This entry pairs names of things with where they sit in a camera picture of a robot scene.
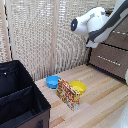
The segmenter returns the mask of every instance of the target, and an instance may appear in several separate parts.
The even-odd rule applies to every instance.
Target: black plastic bin
[[[50,107],[20,61],[0,64],[0,128],[49,128]]]

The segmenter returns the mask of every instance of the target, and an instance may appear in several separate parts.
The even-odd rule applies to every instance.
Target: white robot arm
[[[88,36],[90,45],[97,47],[128,14],[128,0],[117,0],[111,15],[106,16],[105,9],[95,7],[71,23],[71,30],[81,36]]]

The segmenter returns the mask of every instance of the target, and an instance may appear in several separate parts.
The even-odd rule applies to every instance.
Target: bowl
[[[81,94],[83,94],[86,89],[86,85],[80,81],[71,81],[69,84],[78,90]]]
[[[58,80],[61,79],[58,76],[48,76],[46,78],[46,83],[49,88],[56,89],[58,86]]]

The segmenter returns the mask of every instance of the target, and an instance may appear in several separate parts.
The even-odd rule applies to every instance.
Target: drawer
[[[127,33],[128,32],[128,16],[115,28],[114,31],[121,32],[121,33]]]
[[[128,52],[100,44],[96,49],[92,49],[89,63],[125,79]]]
[[[128,50],[128,36],[120,33],[111,33],[106,44]]]

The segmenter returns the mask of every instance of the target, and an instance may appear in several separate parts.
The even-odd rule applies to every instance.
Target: wooden floor
[[[87,89],[73,112],[56,95],[56,89],[46,86],[45,79],[36,82],[51,104],[50,128],[110,128],[128,101],[125,83],[92,67],[82,65],[57,75],[68,82],[82,81]]]

